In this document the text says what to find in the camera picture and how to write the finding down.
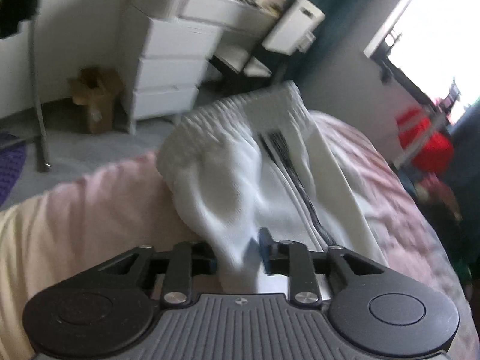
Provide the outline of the brown cardboard box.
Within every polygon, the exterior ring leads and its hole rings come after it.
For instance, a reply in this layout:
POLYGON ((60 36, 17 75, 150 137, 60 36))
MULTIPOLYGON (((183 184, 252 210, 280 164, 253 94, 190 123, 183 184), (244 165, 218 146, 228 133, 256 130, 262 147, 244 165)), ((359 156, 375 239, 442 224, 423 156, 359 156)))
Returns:
POLYGON ((73 103, 85 110, 87 131, 91 134, 111 131, 116 101, 124 90, 117 71, 98 66, 85 67, 67 82, 73 103))

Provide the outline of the white drawer desk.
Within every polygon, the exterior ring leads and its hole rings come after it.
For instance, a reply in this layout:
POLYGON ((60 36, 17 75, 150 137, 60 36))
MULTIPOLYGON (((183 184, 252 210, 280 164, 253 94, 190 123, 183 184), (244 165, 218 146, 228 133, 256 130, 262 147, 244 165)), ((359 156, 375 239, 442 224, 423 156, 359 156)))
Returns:
POLYGON ((128 133, 140 120, 191 110, 216 50, 252 47, 275 20, 238 0, 130 0, 115 66, 128 133))

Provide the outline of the white chair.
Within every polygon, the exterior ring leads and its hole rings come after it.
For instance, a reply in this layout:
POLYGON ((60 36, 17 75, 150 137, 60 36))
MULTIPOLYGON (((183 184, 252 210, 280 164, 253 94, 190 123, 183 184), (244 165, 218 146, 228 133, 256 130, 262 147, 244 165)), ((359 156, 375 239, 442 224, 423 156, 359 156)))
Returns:
POLYGON ((306 53, 315 41, 314 30, 325 18, 326 14, 309 0, 294 0, 252 49, 220 46, 210 64, 231 82, 272 80, 290 57, 306 53))

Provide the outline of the red bag on stand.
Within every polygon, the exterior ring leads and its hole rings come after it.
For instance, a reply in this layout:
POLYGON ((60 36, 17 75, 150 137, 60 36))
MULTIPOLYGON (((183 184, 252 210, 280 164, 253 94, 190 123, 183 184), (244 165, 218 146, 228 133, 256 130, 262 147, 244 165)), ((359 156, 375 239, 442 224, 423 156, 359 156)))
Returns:
MULTIPOLYGON (((403 151, 431 126, 431 119, 436 114, 438 113, 428 115, 425 109, 412 107, 396 118, 398 139, 403 151)), ((454 155, 454 147, 444 133, 445 128, 434 133, 420 153, 407 165, 412 164, 422 172, 436 174, 445 172, 454 155)))

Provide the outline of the pink pastel bed duvet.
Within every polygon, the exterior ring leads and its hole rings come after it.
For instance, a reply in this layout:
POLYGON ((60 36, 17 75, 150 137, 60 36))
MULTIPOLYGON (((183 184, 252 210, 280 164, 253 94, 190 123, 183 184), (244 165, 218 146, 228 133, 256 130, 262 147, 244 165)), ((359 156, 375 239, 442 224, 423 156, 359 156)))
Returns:
MULTIPOLYGON (((456 304, 460 326, 449 356, 477 359, 479 337, 470 305, 431 225, 365 135, 320 111, 312 116, 389 266, 456 304)), ((103 166, 1 213, 3 359, 32 357, 22 313, 42 289, 137 245, 168 250, 194 239, 173 208, 155 160, 155 153, 148 152, 103 166)))

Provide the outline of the grey metal pole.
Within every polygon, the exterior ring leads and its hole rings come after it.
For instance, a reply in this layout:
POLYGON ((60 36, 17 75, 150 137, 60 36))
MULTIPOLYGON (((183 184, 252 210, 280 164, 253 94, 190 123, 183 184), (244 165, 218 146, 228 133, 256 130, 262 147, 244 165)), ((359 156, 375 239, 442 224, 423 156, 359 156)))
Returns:
POLYGON ((47 145, 47 129, 45 126, 41 99, 38 90, 35 33, 36 18, 33 17, 28 23, 28 74, 32 94, 33 110, 35 112, 36 120, 36 132, 32 139, 36 149, 38 172, 47 173, 51 170, 51 163, 47 145))

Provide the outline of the window with dark frame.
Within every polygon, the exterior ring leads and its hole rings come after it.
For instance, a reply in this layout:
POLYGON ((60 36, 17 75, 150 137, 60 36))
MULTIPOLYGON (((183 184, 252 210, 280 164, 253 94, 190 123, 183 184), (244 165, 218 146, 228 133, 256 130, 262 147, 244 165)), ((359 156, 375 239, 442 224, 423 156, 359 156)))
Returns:
POLYGON ((479 0, 405 0, 366 55, 419 103, 450 107, 456 124, 479 101, 479 0))

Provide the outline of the pile of clothes on floor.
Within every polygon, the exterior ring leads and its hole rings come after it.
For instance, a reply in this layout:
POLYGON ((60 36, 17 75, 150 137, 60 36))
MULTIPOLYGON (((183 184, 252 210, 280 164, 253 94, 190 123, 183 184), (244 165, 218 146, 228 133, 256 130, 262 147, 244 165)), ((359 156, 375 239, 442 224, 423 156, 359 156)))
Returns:
POLYGON ((456 195, 437 175, 431 173, 417 180, 400 172, 398 177, 436 232, 467 299, 471 300, 479 280, 479 221, 470 220, 461 212, 456 195))

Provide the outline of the purple rug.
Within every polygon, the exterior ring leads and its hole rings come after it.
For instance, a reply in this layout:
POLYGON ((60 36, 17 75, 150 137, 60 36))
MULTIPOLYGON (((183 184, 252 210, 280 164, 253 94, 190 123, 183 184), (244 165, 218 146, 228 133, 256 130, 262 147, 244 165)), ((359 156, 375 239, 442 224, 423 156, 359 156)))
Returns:
POLYGON ((24 169, 27 158, 26 144, 17 143, 1 150, 0 162, 0 205, 2 206, 11 194, 24 169))

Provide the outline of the white zip jacket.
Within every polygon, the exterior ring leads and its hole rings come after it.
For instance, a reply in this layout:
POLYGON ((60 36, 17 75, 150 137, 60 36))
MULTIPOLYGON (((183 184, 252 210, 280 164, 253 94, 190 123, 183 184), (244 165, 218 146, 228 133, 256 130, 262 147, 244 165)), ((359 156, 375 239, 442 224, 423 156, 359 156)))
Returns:
POLYGON ((183 117, 157 168, 176 212, 213 248, 228 293, 283 293, 263 267, 259 232, 310 250, 343 246, 385 258, 326 139, 292 82, 230 97, 183 117))

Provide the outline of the white metal stand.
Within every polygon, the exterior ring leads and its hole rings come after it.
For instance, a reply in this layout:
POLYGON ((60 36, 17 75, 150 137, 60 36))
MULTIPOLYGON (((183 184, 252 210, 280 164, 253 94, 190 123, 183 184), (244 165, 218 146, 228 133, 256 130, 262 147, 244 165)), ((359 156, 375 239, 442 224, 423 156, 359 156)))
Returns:
POLYGON ((420 153, 426 143, 431 139, 434 133, 444 129, 448 124, 448 117, 441 112, 431 119, 431 125, 421 135, 416 137, 413 142, 403 150, 402 154, 391 162, 391 168, 397 172, 403 166, 409 164, 420 153))

